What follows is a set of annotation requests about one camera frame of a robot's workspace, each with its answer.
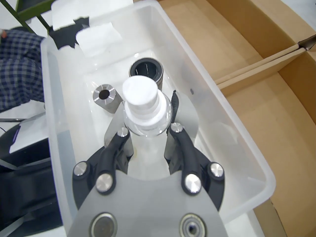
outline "white floor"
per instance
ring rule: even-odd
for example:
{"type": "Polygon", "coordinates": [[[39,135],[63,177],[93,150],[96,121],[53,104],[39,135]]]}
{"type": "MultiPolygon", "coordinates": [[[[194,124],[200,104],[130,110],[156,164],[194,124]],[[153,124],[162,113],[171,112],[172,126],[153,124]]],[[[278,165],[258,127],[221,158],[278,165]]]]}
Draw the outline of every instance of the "white floor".
{"type": "MultiPolygon", "coordinates": [[[[17,0],[7,0],[9,4],[15,8],[17,0]]],[[[312,26],[316,30],[316,0],[282,0],[285,4],[287,4],[289,7],[291,7],[298,15],[300,15],[310,26],[312,26]]],[[[48,22],[49,25],[52,24],[52,16],[51,12],[47,12],[43,14],[44,19],[48,22]]],[[[12,27],[19,26],[19,22],[5,9],[5,7],[0,4],[0,28],[2,29],[9,29],[12,27]]],[[[30,27],[41,36],[47,36],[46,29],[42,26],[42,24],[38,21],[38,19],[32,19],[31,23],[29,24],[30,27]]],[[[27,104],[24,104],[22,106],[16,107],[14,109],[11,109],[7,112],[1,113],[0,118],[29,118],[31,116],[34,116],[36,114],[42,113],[44,111],[43,103],[40,102],[29,102],[27,104]]],[[[8,130],[15,124],[13,123],[0,123],[0,127],[2,127],[4,130],[8,130]]],[[[259,229],[260,226],[258,226],[257,220],[252,220],[254,218],[254,213],[251,211],[250,213],[244,215],[245,220],[249,220],[253,225],[254,229],[259,229]]],[[[243,226],[243,224],[239,221],[232,221],[228,225],[226,225],[226,228],[228,230],[229,236],[236,236],[241,237],[240,233],[247,232],[240,231],[240,228],[243,226]]],[[[263,237],[263,233],[261,230],[256,231],[255,236],[257,237],[263,237]]],[[[54,233],[47,232],[44,234],[41,234],[40,237],[48,237],[48,236],[65,236],[65,232],[63,228],[59,228],[54,231],[54,233]]]]}

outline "plastic container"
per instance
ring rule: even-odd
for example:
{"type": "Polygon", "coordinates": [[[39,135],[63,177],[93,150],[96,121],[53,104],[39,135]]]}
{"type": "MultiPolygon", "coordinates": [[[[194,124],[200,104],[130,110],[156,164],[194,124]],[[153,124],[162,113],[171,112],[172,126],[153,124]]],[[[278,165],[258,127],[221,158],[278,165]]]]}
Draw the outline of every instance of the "plastic container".
{"type": "Polygon", "coordinates": [[[51,38],[42,43],[49,143],[66,231],[77,213],[72,169],[104,144],[112,119],[93,102],[93,91],[106,83],[123,95],[122,84],[131,65],[146,57],[164,67],[162,91],[168,98],[174,89],[190,98],[199,116],[195,146],[225,169],[226,189],[220,209],[224,223],[267,200],[275,188],[269,165],[159,3],[144,0],[90,19],[90,27],[109,23],[122,39],[92,58],[86,58],[78,45],[58,51],[51,38]]]}

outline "person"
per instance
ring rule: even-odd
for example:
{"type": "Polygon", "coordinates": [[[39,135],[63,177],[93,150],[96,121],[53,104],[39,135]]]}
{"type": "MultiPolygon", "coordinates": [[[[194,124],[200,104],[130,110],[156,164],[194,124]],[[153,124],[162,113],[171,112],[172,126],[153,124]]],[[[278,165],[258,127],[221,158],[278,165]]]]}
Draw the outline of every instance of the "person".
{"type": "Polygon", "coordinates": [[[40,44],[36,34],[1,30],[0,113],[29,102],[44,102],[40,44]]]}

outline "metal cylinder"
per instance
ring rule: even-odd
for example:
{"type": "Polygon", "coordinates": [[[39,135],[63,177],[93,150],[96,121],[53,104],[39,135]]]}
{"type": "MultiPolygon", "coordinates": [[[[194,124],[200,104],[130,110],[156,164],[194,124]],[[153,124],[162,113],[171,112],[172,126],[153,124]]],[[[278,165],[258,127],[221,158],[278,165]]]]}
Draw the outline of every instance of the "metal cylinder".
{"type": "Polygon", "coordinates": [[[113,86],[103,84],[93,92],[93,101],[107,112],[115,114],[123,100],[113,86]]]}
{"type": "Polygon", "coordinates": [[[180,222],[181,237],[205,237],[206,227],[196,214],[186,214],[180,222]]]}
{"type": "Polygon", "coordinates": [[[163,67],[155,59],[143,58],[136,61],[130,67],[129,75],[130,77],[136,75],[149,77],[156,82],[159,90],[162,90],[163,67]]]}
{"type": "Polygon", "coordinates": [[[114,237],[118,230],[115,217],[110,213],[98,215],[91,224],[92,237],[114,237]]]}

